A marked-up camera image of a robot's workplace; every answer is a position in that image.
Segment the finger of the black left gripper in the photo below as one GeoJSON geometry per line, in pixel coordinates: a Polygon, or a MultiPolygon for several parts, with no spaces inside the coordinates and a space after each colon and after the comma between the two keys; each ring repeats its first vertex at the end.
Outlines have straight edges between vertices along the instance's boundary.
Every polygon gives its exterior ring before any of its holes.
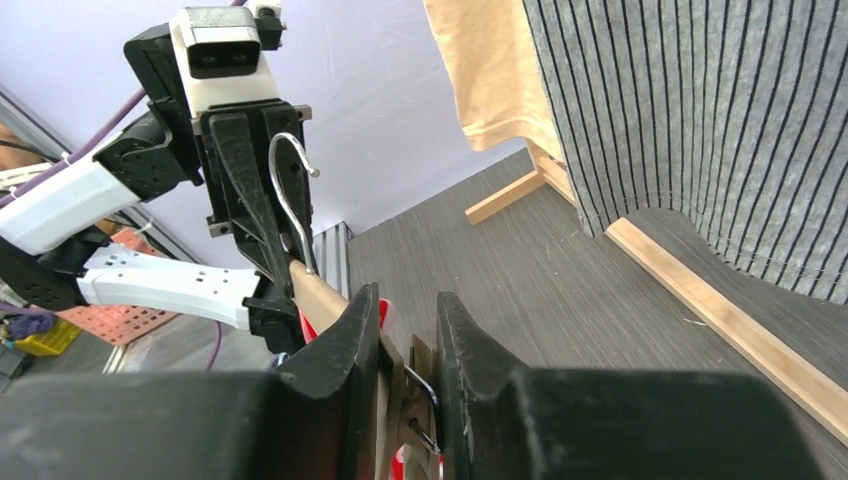
{"type": "Polygon", "coordinates": [[[290,254],[303,263],[308,275],[316,275],[317,267],[309,226],[312,214],[309,178],[317,178],[320,171],[310,165],[305,148],[296,135],[271,137],[268,169],[278,203],[288,220],[289,237],[292,243],[290,254]],[[287,144],[291,148],[290,153],[294,153],[293,160],[280,161],[278,150],[282,144],[287,144]]]}
{"type": "Polygon", "coordinates": [[[277,232],[276,217],[263,189],[257,155],[244,113],[213,114],[210,131],[221,163],[239,200],[253,220],[266,270],[282,295],[294,296],[285,250],[277,232]]]}

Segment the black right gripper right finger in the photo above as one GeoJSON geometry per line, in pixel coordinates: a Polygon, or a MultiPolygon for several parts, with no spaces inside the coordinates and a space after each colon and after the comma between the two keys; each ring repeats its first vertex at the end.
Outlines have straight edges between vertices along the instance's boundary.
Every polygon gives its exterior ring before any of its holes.
{"type": "Polygon", "coordinates": [[[750,376],[532,367],[437,297],[449,479],[819,479],[784,403],[750,376]]]}

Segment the beige underwear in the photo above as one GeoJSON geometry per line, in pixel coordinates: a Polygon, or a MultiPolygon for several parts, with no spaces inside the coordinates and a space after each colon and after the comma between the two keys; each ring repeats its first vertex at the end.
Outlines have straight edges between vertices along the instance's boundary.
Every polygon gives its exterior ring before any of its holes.
{"type": "Polygon", "coordinates": [[[425,0],[423,5],[471,148],[484,151],[523,138],[563,161],[523,3],[425,0]]]}

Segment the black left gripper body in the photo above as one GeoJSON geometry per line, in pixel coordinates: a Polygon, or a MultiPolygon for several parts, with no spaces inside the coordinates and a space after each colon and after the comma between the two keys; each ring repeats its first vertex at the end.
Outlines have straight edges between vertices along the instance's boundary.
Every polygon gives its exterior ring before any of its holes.
{"type": "Polygon", "coordinates": [[[267,265],[270,240],[283,241],[276,251],[291,247],[293,258],[312,247],[312,205],[308,174],[294,146],[274,142],[278,133],[302,141],[301,113],[282,100],[213,106],[200,114],[199,140],[207,191],[213,214],[210,231],[227,233],[240,254],[255,265],[267,265]]]}

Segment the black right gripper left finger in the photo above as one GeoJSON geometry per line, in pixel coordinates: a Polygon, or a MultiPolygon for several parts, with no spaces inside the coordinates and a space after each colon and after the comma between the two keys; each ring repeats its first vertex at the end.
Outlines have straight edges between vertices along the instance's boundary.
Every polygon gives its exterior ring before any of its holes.
{"type": "Polygon", "coordinates": [[[5,479],[371,479],[379,293],[277,370],[39,375],[1,397],[5,479]]]}

